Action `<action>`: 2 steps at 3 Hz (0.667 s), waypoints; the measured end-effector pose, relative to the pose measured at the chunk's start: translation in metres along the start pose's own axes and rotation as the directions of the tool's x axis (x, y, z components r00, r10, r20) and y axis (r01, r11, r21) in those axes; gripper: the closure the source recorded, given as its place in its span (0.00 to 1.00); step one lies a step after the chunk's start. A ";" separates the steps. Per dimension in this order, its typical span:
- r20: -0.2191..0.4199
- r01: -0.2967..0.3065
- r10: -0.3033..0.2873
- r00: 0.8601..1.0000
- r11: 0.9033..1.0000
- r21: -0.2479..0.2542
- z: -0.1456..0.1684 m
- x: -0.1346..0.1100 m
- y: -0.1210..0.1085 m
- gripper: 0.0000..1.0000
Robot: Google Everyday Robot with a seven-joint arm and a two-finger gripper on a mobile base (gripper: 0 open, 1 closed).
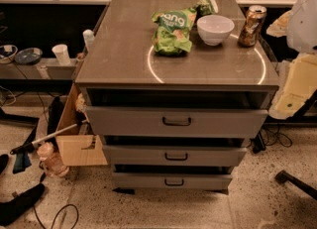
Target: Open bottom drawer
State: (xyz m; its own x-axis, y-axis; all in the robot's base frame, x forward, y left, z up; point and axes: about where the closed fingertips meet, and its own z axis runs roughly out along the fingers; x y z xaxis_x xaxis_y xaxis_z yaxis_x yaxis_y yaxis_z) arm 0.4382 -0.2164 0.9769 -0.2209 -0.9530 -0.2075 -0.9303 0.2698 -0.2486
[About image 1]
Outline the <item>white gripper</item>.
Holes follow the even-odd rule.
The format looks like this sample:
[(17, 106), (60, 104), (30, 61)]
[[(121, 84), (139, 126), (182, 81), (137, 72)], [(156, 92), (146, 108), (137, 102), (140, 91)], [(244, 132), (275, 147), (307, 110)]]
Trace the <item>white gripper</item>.
[(268, 115), (279, 120), (294, 116), (316, 90), (316, 54), (299, 54), (292, 62), (284, 60), (279, 69), (279, 90)]

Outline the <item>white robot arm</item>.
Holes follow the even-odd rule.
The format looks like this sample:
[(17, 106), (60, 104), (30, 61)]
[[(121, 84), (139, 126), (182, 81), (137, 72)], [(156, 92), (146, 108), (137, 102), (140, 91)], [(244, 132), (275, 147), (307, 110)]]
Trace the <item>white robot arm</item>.
[(277, 38), (286, 36), (287, 45), (299, 52), (280, 70), (279, 90), (269, 108), (270, 117), (287, 119), (317, 90), (317, 0), (297, 0), (266, 33)]

